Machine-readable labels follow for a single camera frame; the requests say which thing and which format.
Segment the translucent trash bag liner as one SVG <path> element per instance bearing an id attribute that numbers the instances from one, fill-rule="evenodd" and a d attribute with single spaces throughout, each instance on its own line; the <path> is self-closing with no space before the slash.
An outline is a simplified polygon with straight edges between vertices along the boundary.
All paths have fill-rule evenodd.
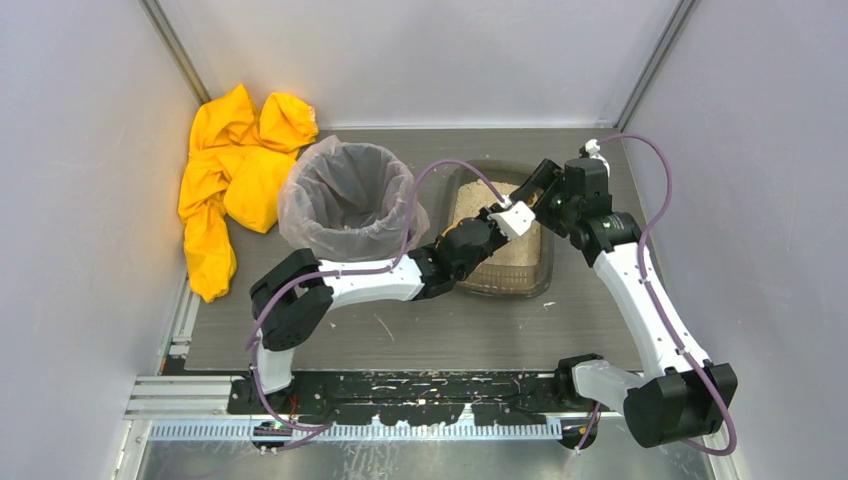
<path id="1" fill-rule="evenodd" d="M 335 136 L 307 148 L 278 194 L 278 228 L 293 248 L 331 261 L 394 257 L 415 247 L 429 215 L 411 202 L 415 176 L 390 150 Z"/>

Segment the dark translucent litter box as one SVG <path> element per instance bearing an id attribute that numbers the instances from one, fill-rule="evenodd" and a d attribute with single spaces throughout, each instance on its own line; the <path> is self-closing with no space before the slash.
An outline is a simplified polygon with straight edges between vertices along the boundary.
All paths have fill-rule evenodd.
<path id="1" fill-rule="evenodd" d="M 535 167 L 513 161 L 478 159 L 469 162 L 506 196 L 531 175 Z M 472 217 L 495 201 L 485 183 L 471 171 L 459 167 L 447 180 L 442 195 L 438 230 Z M 495 297 L 535 297 L 544 293 L 552 280 L 553 234 L 533 223 L 519 239 L 498 249 L 455 288 L 467 293 Z"/>

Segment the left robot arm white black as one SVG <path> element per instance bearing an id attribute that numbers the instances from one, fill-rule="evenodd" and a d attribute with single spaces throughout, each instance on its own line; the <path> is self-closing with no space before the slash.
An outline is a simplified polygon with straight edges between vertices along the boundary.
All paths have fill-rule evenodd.
<path id="1" fill-rule="evenodd" d="M 255 355 L 253 377 L 259 391 L 271 394 L 289 387 L 296 347 L 328 312 L 383 300 L 431 299 L 451 291 L 530 229 L 534 216 L 523 208 L 482 210 L 397 260 L 339 263 L 319 260 L 309 248 L 291 253 L 249 290 L 255 326 L 248 347 Z"/>

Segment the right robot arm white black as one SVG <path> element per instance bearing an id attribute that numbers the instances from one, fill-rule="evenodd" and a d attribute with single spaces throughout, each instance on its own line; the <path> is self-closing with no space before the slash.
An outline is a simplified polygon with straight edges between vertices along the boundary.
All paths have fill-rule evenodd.
<path id="1" fill-rule="evenodd" d="M 598 158 L 558 165 L 545 159 L 510 199 L 524 202 L 545 229 L 570 241 L 612 295 L 632 335 L 641 371 L 612 366 L 599 354 L 563 359 L 558 389 L 620 413 L 644 448 L 731 427 L 738 387 L 730 364 L 716 364 L 694 340 L 657 278 L 643 232 L 613 209 L 609 172 Z"/>

